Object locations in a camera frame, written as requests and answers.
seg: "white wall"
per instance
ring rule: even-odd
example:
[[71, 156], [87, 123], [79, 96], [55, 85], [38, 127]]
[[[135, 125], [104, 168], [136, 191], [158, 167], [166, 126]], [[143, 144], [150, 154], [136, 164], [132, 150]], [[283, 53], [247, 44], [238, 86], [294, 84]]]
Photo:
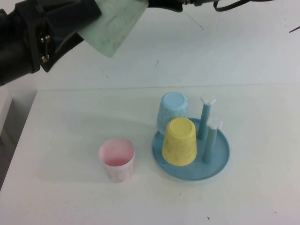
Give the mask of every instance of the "white wall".
[[[0, 7], [11, 11], [16, 2]], [[224, 13], [212, 3], [181, 14], [147, 9], [114, 58], [82, 43], [50, 73], [8, 84], [14, 109], [6, 129], [18, 140], [37, 89], [299, 82], [300, 30], [288, 33], [300, 26], [299, 8], [299, 0], [277, 0]]]

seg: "round blue base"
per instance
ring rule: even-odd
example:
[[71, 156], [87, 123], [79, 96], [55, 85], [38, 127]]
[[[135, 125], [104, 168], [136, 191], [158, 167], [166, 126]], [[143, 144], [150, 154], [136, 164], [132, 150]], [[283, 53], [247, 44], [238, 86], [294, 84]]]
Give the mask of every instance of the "round blue base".
[[[198, 130], [200, 119], [189, 119], [195, 124], [196, 130]], [[176, 166], [169, 164], [162, 155], [163, 143], [164, 135], [162, 135], [160, 132], [157, 132], [152, 142], [154, 158], [167, 173], [184, 180], [203, 180], [216, 175], [221, 170], [223, 170], [228, 162], [230, 155], [228, 141], [220, 130], [217, 131], [214, 157], [209, 164], [206, 164], [202, 161], [205, 148], [205, 143], [202, 140], [197, 139], [196, 159], [186, 166]]]

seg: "upside-down cup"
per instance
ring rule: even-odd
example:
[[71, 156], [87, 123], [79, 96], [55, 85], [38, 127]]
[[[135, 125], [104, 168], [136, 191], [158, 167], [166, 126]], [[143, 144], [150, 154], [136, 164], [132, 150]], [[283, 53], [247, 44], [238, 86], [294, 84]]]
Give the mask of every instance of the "upside-down cup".
[[129, 140], [109, 139], [100, 147], [99, 158], [112, 181], [120, 183], [132, 177], [135, 148]]
[[157, 130], [165, 135], [168, 123], [178, 117], [188, 118], [188, 99], [179, 92], [166, 93], [160, 101]]
[[177, 166], [192, 163], [197, 156], [196, 128], [187, 118], [169, 122], [165, 133], [162, 154], [164, 159]]

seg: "blue cup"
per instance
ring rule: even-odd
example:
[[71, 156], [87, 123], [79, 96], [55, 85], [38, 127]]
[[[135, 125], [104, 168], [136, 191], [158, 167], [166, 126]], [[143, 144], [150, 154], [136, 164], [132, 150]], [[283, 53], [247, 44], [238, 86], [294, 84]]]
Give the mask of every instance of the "blue cup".
[[179, 92], [166, 93], [160, 102], [157, 130], [165, 135], [168, 123], [178, 117], [188, 118], [188, 99]]

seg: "cable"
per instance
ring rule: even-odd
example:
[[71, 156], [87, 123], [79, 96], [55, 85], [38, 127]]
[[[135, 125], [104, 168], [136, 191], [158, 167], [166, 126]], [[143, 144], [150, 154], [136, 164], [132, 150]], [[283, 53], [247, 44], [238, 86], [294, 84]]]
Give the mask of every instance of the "cable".
[[219, 1], [215, 1], [214, 2], [214, 8], [217, 12], [224, 12], [224, 11], [228, 11], [228, 10], [231, 10], [233, 8], [236, 8], [236, 7], [239, 7], [239, 6], [242, 6], [250, 1], [253, 1], [253, 2], [266, 2], [266, 1], [274, 1], [274, 0], [240, 0], [240, 1], [237, 1], [231, 5], [228, 5], [228, 6], [224, 6], [224, 7], [218, 7], [218, 3]]

